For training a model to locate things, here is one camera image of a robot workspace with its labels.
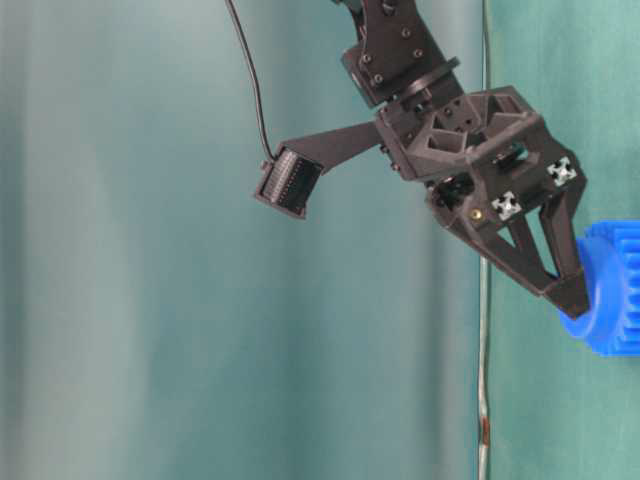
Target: teal curtain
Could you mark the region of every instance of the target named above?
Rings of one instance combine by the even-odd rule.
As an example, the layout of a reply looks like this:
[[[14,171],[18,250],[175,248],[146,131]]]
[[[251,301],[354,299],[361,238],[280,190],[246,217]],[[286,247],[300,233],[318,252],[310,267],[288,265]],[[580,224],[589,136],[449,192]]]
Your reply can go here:
[[[490,0],[495,86],[513,84],[589,177],[576,217],[640,218],[640,4]],[[492,477],[637,479],[640,363],[602,359],[554,309],[494,276]]]
[[[480,89],[480,2],[418,3]],[[475,475],[478,258],[423,187],[373,151],[254,201],[222,1],[0,6],[2,478]],[[371,118],[343,8],[237,8],[274,143]]]

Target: screw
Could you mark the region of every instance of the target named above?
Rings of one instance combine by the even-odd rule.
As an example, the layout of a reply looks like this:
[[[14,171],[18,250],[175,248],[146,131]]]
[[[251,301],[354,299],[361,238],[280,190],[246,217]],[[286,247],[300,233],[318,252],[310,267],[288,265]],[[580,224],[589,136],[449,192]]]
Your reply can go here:
[[[471,212],[469,213],[469,216],[471,217],[471,220],[475,220],[476,222],[479,222],[484,218],[482,210],[478,208],[474,208],[473,210],[471,210]]]

